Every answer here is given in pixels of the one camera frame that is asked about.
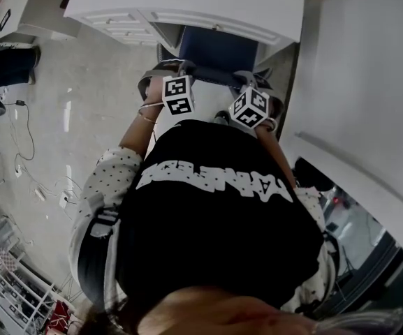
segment red object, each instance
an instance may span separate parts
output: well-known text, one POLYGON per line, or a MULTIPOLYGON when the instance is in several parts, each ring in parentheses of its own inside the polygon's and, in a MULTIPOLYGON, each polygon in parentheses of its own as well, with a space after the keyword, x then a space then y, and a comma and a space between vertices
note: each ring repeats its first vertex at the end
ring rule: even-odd
POLYGON ((47 322, 45 334, 51 329, 56 329, 63 334, 67 334, 69 318, 68 306, 62 301, 58 301, 55 305, 54 313, 47 322))

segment tile floor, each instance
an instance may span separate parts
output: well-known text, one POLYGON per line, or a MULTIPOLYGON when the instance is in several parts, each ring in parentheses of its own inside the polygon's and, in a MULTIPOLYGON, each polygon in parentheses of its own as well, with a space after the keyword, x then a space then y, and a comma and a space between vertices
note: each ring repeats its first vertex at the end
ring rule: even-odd
MULTIPOLYGON (((40 47, 37 83, 9 87, 5 100, 20 99, 29 106, 35 158, 24 165, 35 181, 25 171, 15 176, 16 153, 31 156, 32 145, 26 107, 8 106, 0 117, 0 169, 6 180, 0 187, 0 209, 12 215, 22 231, 28 264, 60 285, 69 273, 68 241, 76 206, 62 209, 59 196, 64 189, 78 196, 100 155, 117 145, 141 105, 136 84, 156 65, 156 52, 153 47, 122 45, 86 27, 75 40, 41 41, 40 47), (50 190, 45 201, 34 193, 36 182, 50 190)), ((281 95, 286 92, 291 62, 289 49, 271 61, 276 67, 272 83, 281 95)), ((233 101, 227 88, 202 82, 194 84, 193 93, 195 118, 201 120, 212 119, 233 101)), ((162 113, 156 136, 174 123, 162 113)))

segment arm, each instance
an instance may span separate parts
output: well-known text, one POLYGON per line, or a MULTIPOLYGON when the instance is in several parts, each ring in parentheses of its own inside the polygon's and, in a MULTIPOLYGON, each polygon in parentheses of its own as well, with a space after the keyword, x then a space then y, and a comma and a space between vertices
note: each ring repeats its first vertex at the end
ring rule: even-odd
POLYGON ((268 131, 268 126, 264 123, 257 126, 255 129, 257 134, 258 141, 262 144, 262 146, 266 149, 268 153, 273 157, 276 163, 281 168, 282 172, 285 174, 292 188, 296 188, 296 180, 294 178, 293 172, 291 171, 291 167, 286 160, 286 157, 274 135, 268 131))
MULTIPOLYGON (((162 78, 153 78, 149 97, 145 103, 160 102, 161 90, 162 78)), ((69 249, 71 271, 77 282, 80 281, 78 277, 80 246, 88 231, 91 236, 100 239, 111 231, 111 227, 103 225, 92 226, 90 230, 88 227, 97 217, 116 219, 119 207, 145 157, 154 127, 153 121, 156 121, 161 109, 161 106, 142 109, 142 117, 138 115, 134 119, 119 147, 111 148, 102 155, 83 187, 69 249)))
MULTIPOLYGON (((153 77, 144 104, 158 103, 162 100, 162 77, 153 77)), ((154 124, 162 111, 162 105, 143 108, 126 131, 119 146, 134 150, 142 158, 147 153, 148 144, 153 133, 154 124)))

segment wrist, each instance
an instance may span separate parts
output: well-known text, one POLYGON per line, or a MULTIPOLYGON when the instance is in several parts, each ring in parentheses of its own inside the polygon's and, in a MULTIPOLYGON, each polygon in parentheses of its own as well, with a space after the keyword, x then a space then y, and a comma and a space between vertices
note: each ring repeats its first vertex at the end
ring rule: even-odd
POLYGON ((274 135, 274 132, 276 131, 277 127, 278 127, 277 122, 273 118, 268 118, 261 124, 257 125, 257 127, 255 127, 254 130, 256 134, 274 135))
POLYGON ((159 96, 154 96, 151 94, 144 100, 144 104, 152 104, 152 103, 160 103, 160 102, 162 102, 161 94, 159 94, 159 96))
MULTIPOLYGON (((152 104, 157 102, 151 102, 149 100, 145 100, 144 104, 152 104)), ((151 107, 146 107, 139 109, 142 116, 151 119, 152 121, 156 121, 158 119, 159 114, 161 113, 163 105, 153 105, 151 107)))
POLYGON ((273 135, 273 133, 271 133, 268 128, 264 126, 255 127, 254 132, 256 133, 258 139, 271 138, 273 135))

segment white cabinet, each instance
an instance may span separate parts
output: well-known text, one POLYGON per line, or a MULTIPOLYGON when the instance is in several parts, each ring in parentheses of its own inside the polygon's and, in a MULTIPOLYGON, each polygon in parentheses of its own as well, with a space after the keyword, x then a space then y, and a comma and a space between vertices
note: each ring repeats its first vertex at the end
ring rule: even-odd
POLYGON ((268 45, 276 45, 282 38, 275 32, 251 24, 245 24, 241 21, 229 20, 217 15, 207 15, 191 11, 157 9, 140 9, 140 12, 150 22, 203 27, 205 29, 212 29, 250 38, 251 40, 256 40, 268 45))
POLYGON ((74 38, 80 24, 63 17, 61 0, 0 0, 0 43, 34 38, 74 38))
POLYGON ((300 40, 304 0, 70 0, 72 17, 119 42, 177 46, 184 26, 250 38, 272 53, 300 40))

